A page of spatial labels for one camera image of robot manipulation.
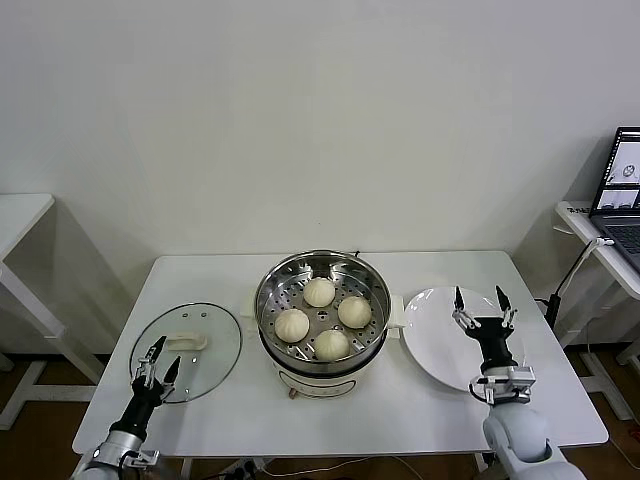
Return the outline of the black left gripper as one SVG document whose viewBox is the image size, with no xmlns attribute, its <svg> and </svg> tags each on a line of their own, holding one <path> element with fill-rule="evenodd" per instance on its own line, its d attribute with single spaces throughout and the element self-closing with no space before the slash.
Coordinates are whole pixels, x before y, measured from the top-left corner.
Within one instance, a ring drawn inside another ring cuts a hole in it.
<svg viewBox="0 0 640 480">
<path fill-rule="evenodd" d="M 147 427 L 154 410 L 165 396 L 175 390 L 181 356 L 178 355 L 167 369 L 162 382 L 156 378 L 156 362 L 163 350 L 166 336 L 161 336 L 149 347 L 147 353 L 138 359 L 138 366 L 132 382 L 133 396 L 121 418 L 114 422 L 109 431 L 120 431 L 139 439 L 147 438 Z"/>
</svg>

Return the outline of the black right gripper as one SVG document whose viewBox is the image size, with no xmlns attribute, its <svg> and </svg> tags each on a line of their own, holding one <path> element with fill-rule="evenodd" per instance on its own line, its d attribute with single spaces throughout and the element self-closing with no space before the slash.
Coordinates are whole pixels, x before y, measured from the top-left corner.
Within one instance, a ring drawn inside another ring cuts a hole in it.
<svg viewBox="0 0 640 480">
<path fill-rule="evenodd" d="M 518 309 L 512 307 L 509 297 L 499 285 L 496 286 L 496 295 L 502 319 L 499 317 L 474 318 L 465 309 L 460 287 L 455 287 L 452 318 L 463 331 L 468 330 L 469 338 L 479 343 L 483 357 L 481 372 L 492 368 L 517 366 L 506 340 L 513 333 L 513 322 Z"/>
</svg>

